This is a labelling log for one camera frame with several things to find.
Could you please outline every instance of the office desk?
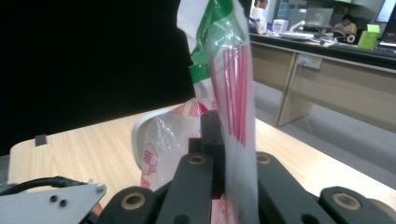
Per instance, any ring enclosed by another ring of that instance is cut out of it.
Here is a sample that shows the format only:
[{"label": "office desk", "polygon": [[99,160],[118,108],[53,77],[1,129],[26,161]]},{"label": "office desk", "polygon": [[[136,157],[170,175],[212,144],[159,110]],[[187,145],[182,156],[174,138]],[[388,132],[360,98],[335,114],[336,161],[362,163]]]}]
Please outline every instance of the office desk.
[{"label": "office desk", "polygon": [[[35,140],[21,142],[10,151],[8,182],[55,175],[80,181],[92,178],[95,183],[107,184],[107,194],[101,200],[105,206],[120,190],[140,184],[141,172],[134,162],[131,132],[145,114],[49,135],[48,143],[39,147]],[[396,209],[396,190],[257,119],[256,148],[276,156],[313,194],[319,195],[327,187],[342,186]]]},{"label": "office desk", "polygon": [[[317,104],[396,133],[396,58],[264,35],[250,39],[254,79],[282,91],[277,125]],[[299,66],[302,55],[321,60],[321,67]]]}]

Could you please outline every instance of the black cable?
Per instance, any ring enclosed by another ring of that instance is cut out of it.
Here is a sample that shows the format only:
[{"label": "black cable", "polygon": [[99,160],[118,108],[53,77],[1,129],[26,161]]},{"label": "black cable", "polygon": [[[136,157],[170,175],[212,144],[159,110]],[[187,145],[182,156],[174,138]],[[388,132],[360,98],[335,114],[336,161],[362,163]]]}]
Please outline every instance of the black cable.
[{"label": "black cable", "polygon": [[5,189],[0,192],[0,196],[9,195],[9,194],[16,194],[23,192],[28,189],[33,189],[37,187],[45,187],[51,186],[55,188],[67,188],[67,187],[75,187],[80,185],[86,185],[87,183],[79,182],[77,180],[72,180],[63,176],[55,176],[55,177],[45,177],[45,178],[38,178],[34,180],[29,180],[14,187]]}]

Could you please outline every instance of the desk surface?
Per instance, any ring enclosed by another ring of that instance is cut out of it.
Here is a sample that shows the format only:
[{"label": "desk surface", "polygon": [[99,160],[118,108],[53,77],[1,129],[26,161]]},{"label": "desk surface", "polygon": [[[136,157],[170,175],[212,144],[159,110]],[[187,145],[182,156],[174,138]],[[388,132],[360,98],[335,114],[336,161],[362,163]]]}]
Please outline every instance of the desk surface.
[{"label": "desk surface", "polygon": [[[34,140],[21,142],[10,151],[9,183],[63,175],[106,183],[106,205],[121,189],[140,184],[134,162],[131,133],[146,113],[87,126],[47,137],[35,147]],[[256,120],[256,147],[276,156],[291,174],[313,194],[327,187],[342,186],[378,199],[396,209],[396,191],[347,165],[315,150],[274,127]]]},{"label": "desk surface", "polygon": [[388,70],[396,69],[396,58],[367,55],[358,52],[348,52],[341,49],[329,49],[326,46],[323,47],[319,43],[314,43],[311,41],[291,40],[281,37],[269,37],[266,35],[254,34],[250,34],[250,40],[259,44],[269,44],[284,49],[298,50],[306,53],[326,56],[329,58],[360,63],[363,66],[371,65]]}]

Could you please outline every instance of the red and white plastic bag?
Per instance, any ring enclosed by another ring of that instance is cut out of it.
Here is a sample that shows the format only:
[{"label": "red and white plastic bag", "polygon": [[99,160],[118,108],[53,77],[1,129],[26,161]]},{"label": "red and white plastic bag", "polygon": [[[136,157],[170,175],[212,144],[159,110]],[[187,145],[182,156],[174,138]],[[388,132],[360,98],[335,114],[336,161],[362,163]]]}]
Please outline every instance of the red and white plastic bag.
[{"label": "red and white plastic bag", "polygon": [[226,183],[222,199],[212,202],[211,223],[259,223],[252,66],[243,9],[237,0],[181,0],[177,26],[188,39],[197,99],[148,126],[142,186],[155,190],[173,178],[189,138],[200,137],[199,116],[215,108],[226,150]]}]

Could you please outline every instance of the computer monitor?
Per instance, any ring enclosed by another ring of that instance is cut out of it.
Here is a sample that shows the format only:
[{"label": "computer monitor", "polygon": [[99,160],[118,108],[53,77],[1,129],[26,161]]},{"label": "computer monitor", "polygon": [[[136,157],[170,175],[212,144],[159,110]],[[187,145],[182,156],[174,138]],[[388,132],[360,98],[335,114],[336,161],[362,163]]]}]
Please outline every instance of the computer monitor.
[{"label": "computer monitor", "polygon": [[306,10],[305,25],[328,26],[332,12],[332,8],[309,8]]},{"label": "computer monitor", "polygon": [[396,49],[396,10],[395,8],[389,16],[387,27],[378,43],[379,47]]},{"label": "computer monitor", "polygon": [[388,22],[395,4],[396,0],[385,0],[376,17],[376,22]]}]

